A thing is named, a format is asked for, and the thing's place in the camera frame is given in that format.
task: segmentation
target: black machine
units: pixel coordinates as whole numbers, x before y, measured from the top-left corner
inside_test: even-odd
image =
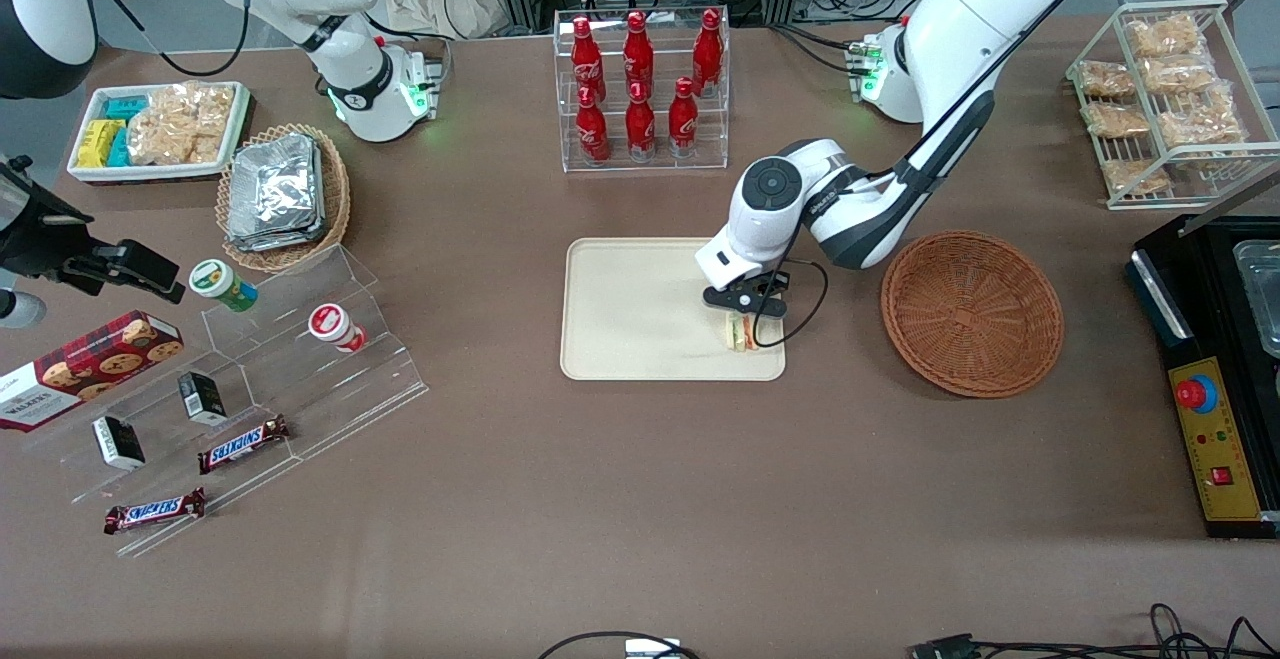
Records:
[[[93,218],[29,180],[27,166],[28,157],[0,163],[0,267],[91,296],[118,284],[180,302],[186,287],[178,282],[178,264],[137,241],[95,239],[88,232]]]
[[[1179,238],[1187,220],[1134,244],[1129,279],[1161,339],[1208,535],[1280,539],[1280,218]]]

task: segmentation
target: red bottle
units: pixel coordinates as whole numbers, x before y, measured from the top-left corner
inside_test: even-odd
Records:
[[[628,88],[631,106],[627,106],[627,152],[631,161],[649,164],[653,161],[657,145],[653,139],[653,109],[649,107],[649,90],[639,81],[632,81]]]
[[[622,61],[626,65],[627,86],[631,86],[632,81],[639,81],[653,97],[653,42],[645,33],[644,12],[627,14],[627,40],[622,44]]]
[[[582,145],[586,166],[604,166],[609,161],[609,131],[604,123],[604,113],[595,106],[595,91],[590,86],[579,86],[577,104],[577,138]]]
[[[694,141],[698,136],[698,102],[694,102],[694,81],[681,75],[676,81],[676,99],[671,100],[671,113],[667,113],[667,129],[671,134],[671,156],[687,159],[694,156]]]
[[[694,93],[699,97],[716,97],[721,84],[721,59],[724,55],[724,41],[719,35],[718,9],[703,13],[703,29],[694,40]]]
[[[591,38],[591,22],[586,17],[573,17],[573,79],[579,86],[589,86],[596,102],[604,102],[604,61],[600,49]]]

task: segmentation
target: foil-wrapped item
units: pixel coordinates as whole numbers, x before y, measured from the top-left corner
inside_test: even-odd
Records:
[[[325,232],[320,147],[306,134],[248,145],[232,163],[227,239],[243,252],[316,241]]]

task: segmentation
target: brown table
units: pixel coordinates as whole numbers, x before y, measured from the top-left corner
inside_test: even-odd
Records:
[[[1100,22],[1051,20],[1021,49],[987,132],[909,232],[993,232],[1057,287],[1059,366],[1006,401],[957,399],[901,362],[881,326],[883,267],[833,273],[778,381],[561,375],[571,241],[709,235],[742,168],[791,139],[833,136],[869,168],[913,143],[913,127],[852,106],[841,75],[777,36],[735,31],[727,171],[621,179],[561,171],[547,38],[458,44],[440,120],[392,145],[342,129],[302,52],[244,54],[228,75],[259,100],[255,129],[310,122],[339,145],[347,244],[431,390],[140,560],[116,559],[101,507],[68,505],[55,468],[6,433],[0,644],[38,658],[530,658],[627,628],[707,659],[870,659],[963,631],[1147,639],[1157,600],[1207,636],[1238,613],[1275,631],[1280,548],[1203,539],[1156,343],[1121,279],[1129,246],[1170,214],[1101,207],[1060,90]],[[106,52],[91,82],[169,79],[156,58]],[[211,184],[58,189],[105,238],[183,266],[219,253]],[[796,253],[819,250],[804,235]],[[817,282],[797,280],[801,308]],[[207,307],[36,289],[50,320],[0,335],[0,371],[124,308],[193,331]],[[621,651],[593,649],[577,655]]]

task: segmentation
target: empty wicker basket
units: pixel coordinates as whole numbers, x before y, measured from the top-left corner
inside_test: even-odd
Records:
[[[287,125],[274,125],[271,129],[262,131],[260,134],[252,136],[246,143],[266,143],[266,141],[279,139],[293,131],[311,136],[312,139],[316,139],[316,145],[320,145],[320,171],[323,171],[324,179],[324,209],[329,221],[329,232],[325,232],[325,235],[320,241],[308,241],[306,244],[282,246],[279,250],[266,250],[266,252],[241,252],[236,246],[224,241],[223,250],[232,261],[242,267],[265,273],[284,271],[292,267],[293,264],[338,244],[342,241],[342,235],[347,233],[347,221],[351,220],[351,186],[347,180],[347,166],[342,163],[342,157],[338,156],[338,147],[334,147],[333,139],[329,139],[323,131],[315,129],[314,125],[287,123]],[[228,164],[227,168],[223,168],[221,179],[218,180],[218,203],[214,209],[218,225],[224,234],[227,232],[227,216],[230,207],[230,180],[232,168]]]
[[[906,246],[884,275],[881,312],[906,363],[960,395],[1028,390],[1062,349],[1062,307],[1048,279],[1019,250],[979,232]]]

